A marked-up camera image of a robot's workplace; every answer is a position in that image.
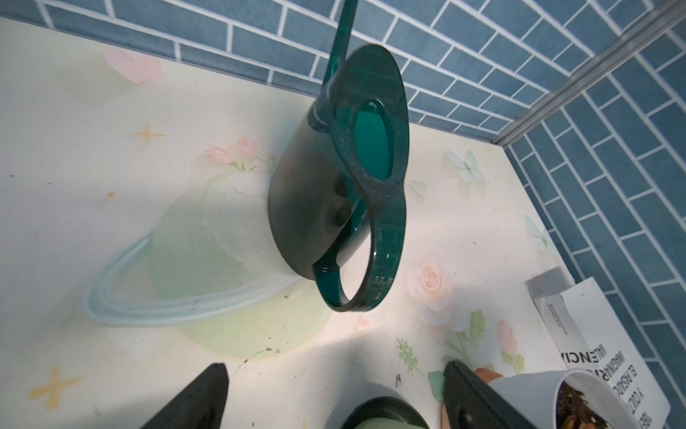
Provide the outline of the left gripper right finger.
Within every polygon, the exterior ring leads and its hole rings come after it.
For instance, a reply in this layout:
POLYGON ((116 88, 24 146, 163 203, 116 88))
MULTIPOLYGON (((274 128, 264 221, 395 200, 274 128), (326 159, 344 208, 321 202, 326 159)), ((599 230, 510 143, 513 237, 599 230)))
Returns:
POLYGON ((449 362, 443 375, 443 401, 450 428, 534 428, 463 362, 449 362))

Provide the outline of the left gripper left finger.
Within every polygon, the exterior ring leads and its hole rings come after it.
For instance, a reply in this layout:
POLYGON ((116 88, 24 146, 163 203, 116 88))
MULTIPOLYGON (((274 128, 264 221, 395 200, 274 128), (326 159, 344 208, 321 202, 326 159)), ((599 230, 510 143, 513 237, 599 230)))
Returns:
POLYGON ((229 386, 230 378, 225 364, 214 363, 148 420, 142 429, 219 429, 229 386))

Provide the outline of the dark green watering can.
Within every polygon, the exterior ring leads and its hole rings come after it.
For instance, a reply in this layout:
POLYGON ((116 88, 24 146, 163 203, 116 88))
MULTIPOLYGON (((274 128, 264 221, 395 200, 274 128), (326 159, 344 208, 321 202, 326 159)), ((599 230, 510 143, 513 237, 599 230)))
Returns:
POLYGON ((407 95, 384 46, 350 51, 357 3, 344 3, 323 87, 284 149, 268 193, 285 262, 337 312, 382 303, 407 227, 407 95))

